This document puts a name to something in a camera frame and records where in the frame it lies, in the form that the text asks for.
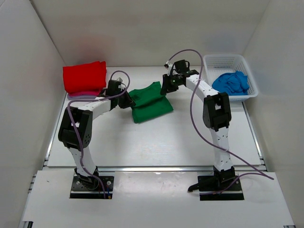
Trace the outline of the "green t-shirt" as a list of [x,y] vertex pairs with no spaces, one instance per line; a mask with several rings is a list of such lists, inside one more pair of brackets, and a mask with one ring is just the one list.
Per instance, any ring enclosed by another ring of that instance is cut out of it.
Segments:
[[173,111],[169,100],[165,95],[161,95],[160,81],[143,89],[134,89],[129,95],[135,102],[132,107],[134,123],[140,124]]

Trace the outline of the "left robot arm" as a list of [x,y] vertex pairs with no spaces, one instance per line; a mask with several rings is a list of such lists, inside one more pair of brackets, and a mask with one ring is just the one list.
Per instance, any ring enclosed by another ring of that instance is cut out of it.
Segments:
[[120,80],[110,80],[105,94],[80,107],[68,105],[59,128],[58,139],[68,148],[76,164],[75,173],[88,189],[99,185],[98,169],[92,160],[89,144],[92,140],[93,120],[117,106],[135,106]]

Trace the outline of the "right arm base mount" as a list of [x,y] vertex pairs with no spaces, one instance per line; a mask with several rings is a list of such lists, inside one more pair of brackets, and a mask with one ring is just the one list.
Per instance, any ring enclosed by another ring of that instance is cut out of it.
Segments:
[[188,192],[199,191],[201,201],[244,200],[241,183],[234,167],[226,171],[213,168],[212,176],[198,176],[198,182],[188,187]]

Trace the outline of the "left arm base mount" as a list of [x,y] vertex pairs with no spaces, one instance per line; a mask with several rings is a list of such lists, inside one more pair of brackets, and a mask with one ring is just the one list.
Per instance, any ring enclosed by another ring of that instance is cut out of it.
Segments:
[[99,179],[104,188],[97,179],[89,177],[88,180],[84,180],[80,178],[80,175],[74,173],[69,197],[71,199],[111,200],[113,198],[114,176],[99,173]]

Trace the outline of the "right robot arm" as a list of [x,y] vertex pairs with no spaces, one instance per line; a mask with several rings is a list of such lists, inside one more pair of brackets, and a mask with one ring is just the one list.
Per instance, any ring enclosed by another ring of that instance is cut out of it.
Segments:
[[220,93],[200,78],[197,70],[190,69],[190,63],[180,60],[175,63],[166,62],[168,70],[162,76],[161,95],[175,92],[184,85],[202,102],[202,120],[209,129],[215,152],[214,168],[218,172],[231,170],[228,143],[228,127],[231,121],[231,109],[227,93]]

